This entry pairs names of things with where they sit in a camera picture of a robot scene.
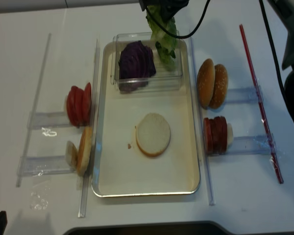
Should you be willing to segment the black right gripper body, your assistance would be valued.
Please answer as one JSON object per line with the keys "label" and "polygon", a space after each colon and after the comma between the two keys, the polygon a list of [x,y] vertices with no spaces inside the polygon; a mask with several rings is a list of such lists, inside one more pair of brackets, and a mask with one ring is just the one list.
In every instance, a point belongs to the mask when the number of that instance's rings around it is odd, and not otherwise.
{"label": "black right gripper body", "polygon": [[142,9],[149,5],[160,5],[170,8],[184,8],[188,5],[189,0],[142,0]]}

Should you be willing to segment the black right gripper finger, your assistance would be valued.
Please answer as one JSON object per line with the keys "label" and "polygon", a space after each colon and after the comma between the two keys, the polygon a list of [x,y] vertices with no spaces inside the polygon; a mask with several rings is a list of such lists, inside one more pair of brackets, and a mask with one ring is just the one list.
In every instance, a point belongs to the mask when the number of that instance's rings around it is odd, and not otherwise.
{"label": "black right gripper finger", "polygon": [[179,10],[179,4],[176,2],[160,2],[160,15],[164,22],[169,21]]}
{"label": "black right gripper finger", "polygon": [[152,0],[139,0],[142,11],[145,11],[149,5],[152,5]]}

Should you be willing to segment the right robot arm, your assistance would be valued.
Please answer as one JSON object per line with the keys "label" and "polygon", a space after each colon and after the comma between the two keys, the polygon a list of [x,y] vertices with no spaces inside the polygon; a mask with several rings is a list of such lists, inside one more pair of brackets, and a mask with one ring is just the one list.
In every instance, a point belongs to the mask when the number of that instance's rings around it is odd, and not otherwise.
{"label": "right robot arm", "polygon": [[[139,4],[141,6],[142,11],[146,11],[147,15],[169,36],[176,39],[186,39],[190,38],[195,34],[195,32],[200,27],[204,16],[206,14],[209,1],[206,2],[205,7],[203,9],[203,13],[200,17],[199,22],[192,32],[184,36],[178,36],[173,33],[170,33],[164,26],[160,24],[160,22],[152,15],[149,6],[159,5],[160,6],[160,16],[164,22],[168,22],[171,20],[174,15],[181,10],[182,8],[188,5],[187,0],[141,0]],[[270,31],[269,22],[267,19],[266,11],[264,8],[263,1],[259,1],[261,12],[263,16],[263,20],[265,23],[265,28],[267,31],[270,48],[273,55],[273,60],[276,68],[277,80],[279,84],[279,88],[284,99],[287,110],[293,120],[294,123],[294,1],[291,0],[269,0],[268,3],[273,8],[275,13],[278,15],[279,19],[285,26],[288,32],[284,57],[282,60],[282,64],[279,65],[276,55],[276,50],[274,47],[274,42],[272,39],[272,34]]]}

